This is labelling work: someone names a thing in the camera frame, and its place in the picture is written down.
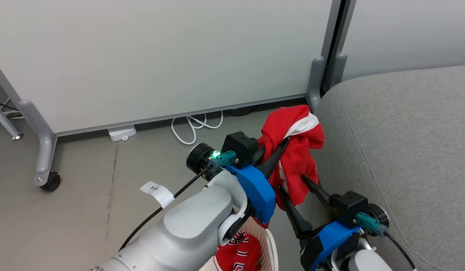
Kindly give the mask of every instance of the red cloth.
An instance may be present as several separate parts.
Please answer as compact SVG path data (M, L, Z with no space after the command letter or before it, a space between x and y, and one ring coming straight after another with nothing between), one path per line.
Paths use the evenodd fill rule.
M222 271L259 271L261 245L254 236L242 231L236 233L225 246L219 246L215 254Z
M279 184L283 185L294 205L303 203L309 190L303 183L301 175L306 174L315 184L318 184L316 162L309 150L323 147L324 134L321 124L310 113L308 106L301 105L292 108L279 108L270 113L261 132L263 136L259 139L259 144L265 145L264 160L271 156L283 139L291 136L280 160L284 171L283 178L281 178L282 174L278 164L269 179L269 183L273 188ZM279 208L284 210L277 192L276 203Z

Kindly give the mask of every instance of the white cable label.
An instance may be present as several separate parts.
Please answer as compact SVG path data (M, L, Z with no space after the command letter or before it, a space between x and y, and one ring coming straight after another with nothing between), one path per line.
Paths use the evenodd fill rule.
M174 195L172 195L169 189L154 182L146 183L140 190L154 196L162 208L167 207L167 205L174 201Z

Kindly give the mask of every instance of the teal connector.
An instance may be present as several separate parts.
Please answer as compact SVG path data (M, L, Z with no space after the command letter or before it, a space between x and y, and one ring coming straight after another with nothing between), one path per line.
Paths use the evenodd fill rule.
M356 223L360 225L363 229L372 231L380 237L384 237L384 232L388 232L388 227L384 226L375 218L368 216L363 212L359 212L356 215Z
M213 165L210 170L218 170L219 168L226 167L234 163L236 159L236 153L234 151L226 151L219 154L217 157L209 161L209 165Z

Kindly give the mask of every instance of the gray upholstered seat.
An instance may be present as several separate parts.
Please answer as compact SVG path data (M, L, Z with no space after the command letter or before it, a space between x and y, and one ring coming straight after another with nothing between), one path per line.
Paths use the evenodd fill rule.
M383 206L418 270L465 271L465 66L343 82L315 115L325 189ZM410 269L389 240L372 241L393 270Z

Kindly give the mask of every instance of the floor seam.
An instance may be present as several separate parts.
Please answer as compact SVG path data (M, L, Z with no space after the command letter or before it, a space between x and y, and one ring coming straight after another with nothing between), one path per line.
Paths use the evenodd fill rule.
M113 171L112 171L112 187L110 188L110 196L108 198L108 205L107 205L107 232L105 233L105 253L107 252L107 246L108 246L108 225L110 222L110 208L112 207L112 200L113 200L113 194L115 192L115 184L114 184L114 178L115 178L115 166L117 165L117 153L119 151L119 143L115 145L115 158L113 160Z

